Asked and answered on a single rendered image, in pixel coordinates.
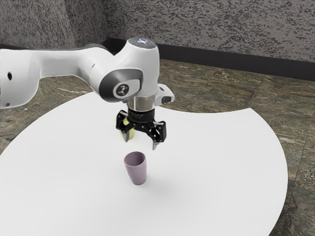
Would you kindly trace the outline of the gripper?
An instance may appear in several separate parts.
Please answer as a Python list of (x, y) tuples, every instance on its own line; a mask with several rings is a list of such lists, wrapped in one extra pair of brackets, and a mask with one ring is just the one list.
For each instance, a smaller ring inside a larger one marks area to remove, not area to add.
[[(127, 126), (123, 124), (125, 118), (129, 121)], [(120, 110), (116, 116), (116, 129), (121, 130), (123, 133), (131, 129), (143, 129), (153, 141), (153, 150), (166, 139), (166, 122), (155, 121), (155, 109), (140, 112), (128, 108), (128, 113)]]

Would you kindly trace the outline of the yellow cup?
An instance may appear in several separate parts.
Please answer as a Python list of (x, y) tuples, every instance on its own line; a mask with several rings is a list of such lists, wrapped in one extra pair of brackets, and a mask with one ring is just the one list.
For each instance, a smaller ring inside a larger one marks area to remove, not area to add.
[[(129, 121), (127, 120), (127, 118), (125, 118), (125, 119), (123, 120), (123, 124), (124, 124), (125, 126), (129, 125)], [(131, 129), (131, 130), (129, 130), (129, 131), (126, 132), (126, 133), (123, 133), (123, 132), (120, 130), (120, 134), (121, 134), (123, 140), (124, 140), (125, 142), (128, 142), (129, 140), (133, 139), (133, 137), (134, 137), (134, 129)]]

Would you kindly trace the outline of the mauve plastic cup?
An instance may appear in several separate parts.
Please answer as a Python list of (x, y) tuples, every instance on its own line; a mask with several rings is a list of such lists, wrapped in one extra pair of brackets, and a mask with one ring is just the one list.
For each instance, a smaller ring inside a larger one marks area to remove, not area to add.
[(142, 185), (147, 179), (146, 156), (142, 152), (131, 152), (124, 158), (127, 174), (135, 185)]

